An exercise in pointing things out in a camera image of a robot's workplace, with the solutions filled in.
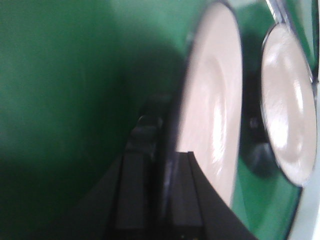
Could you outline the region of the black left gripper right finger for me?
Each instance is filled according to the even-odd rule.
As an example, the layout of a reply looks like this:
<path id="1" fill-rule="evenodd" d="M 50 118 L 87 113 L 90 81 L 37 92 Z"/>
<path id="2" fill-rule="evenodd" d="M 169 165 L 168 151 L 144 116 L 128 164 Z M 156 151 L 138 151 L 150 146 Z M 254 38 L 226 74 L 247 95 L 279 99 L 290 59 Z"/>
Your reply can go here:
<path id="1" fill-rule="evenodd" d="M 211 186 L 193 152 L 178 153 L 169 208 L 171 240 L 254 240 Z"/>

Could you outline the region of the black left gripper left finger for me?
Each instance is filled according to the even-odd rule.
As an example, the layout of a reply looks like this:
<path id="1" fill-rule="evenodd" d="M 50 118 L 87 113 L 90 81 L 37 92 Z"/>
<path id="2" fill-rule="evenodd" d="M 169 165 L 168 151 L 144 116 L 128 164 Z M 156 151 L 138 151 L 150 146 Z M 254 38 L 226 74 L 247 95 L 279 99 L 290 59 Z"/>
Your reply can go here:
<path id="1" fill-rule="evenodd" d="M 106 240 L 147 239 L 150 231 L 148 162 L 147 156 L 141 152 L 122 154 Z"/>

